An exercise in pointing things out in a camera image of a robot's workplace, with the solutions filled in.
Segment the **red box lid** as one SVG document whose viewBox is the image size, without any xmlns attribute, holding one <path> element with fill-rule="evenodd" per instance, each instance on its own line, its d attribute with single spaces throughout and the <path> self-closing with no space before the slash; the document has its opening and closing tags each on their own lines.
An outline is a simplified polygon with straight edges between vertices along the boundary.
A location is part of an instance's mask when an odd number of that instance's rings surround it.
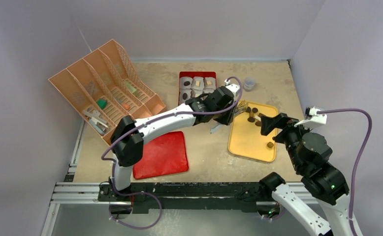
<svg viewBox="0 0 383 236">
<path fill-rule="evenodd" d="M 185 137 L 175 131 L 144 145 L 141 160 L 133 166 L 135 180 L 179 174 L 189 170 Z"/>
</svg>

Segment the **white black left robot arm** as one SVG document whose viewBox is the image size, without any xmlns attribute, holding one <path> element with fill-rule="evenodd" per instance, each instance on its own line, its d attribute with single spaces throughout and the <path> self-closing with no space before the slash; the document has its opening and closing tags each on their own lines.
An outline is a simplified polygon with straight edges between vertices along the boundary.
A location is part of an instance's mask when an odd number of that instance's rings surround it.
<svg viewBox="0 0 383 236">
<path fill-rule="evenodd" d="M 144 145 L 166 133 L 214 119 L 228 125 L 242 95 L 237 84 L 229 84 L 214 92 L 190 98 L 178 107 L 149 118 L 123 117 L 111 136 L 109 147 L 114 156 L 110 194 L 117 201 L 129 196 L 133 166 L 142 159 Z"/>
</svg>

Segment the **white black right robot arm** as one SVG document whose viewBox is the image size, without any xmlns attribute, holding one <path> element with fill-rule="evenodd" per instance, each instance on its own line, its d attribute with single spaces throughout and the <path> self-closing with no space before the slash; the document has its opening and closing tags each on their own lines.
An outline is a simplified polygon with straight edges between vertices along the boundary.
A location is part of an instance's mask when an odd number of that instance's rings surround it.
<svg viewBox="0 0 383 236">
<path fill-rule="evenodd" d="M 262 116 L 260 120 L 263 136 L 276 128 L 281 130 L 273 140 L 286 146 L 296 174 L 302 176 L 302 183 L 317 200 L 325 217 L 312 210 L 275 172 L 259 182 L 260 196 L 278 202 L 311 236 L 362 235 L 350 203 L 353 191 L 349 190 L 342 172 L 329 163 L 332 149 L 325 137 L 312 132 L 326 124 L 327 116 L 311 109 L 302 121 L 284 113 L 275 117 Z"/>
</svg>

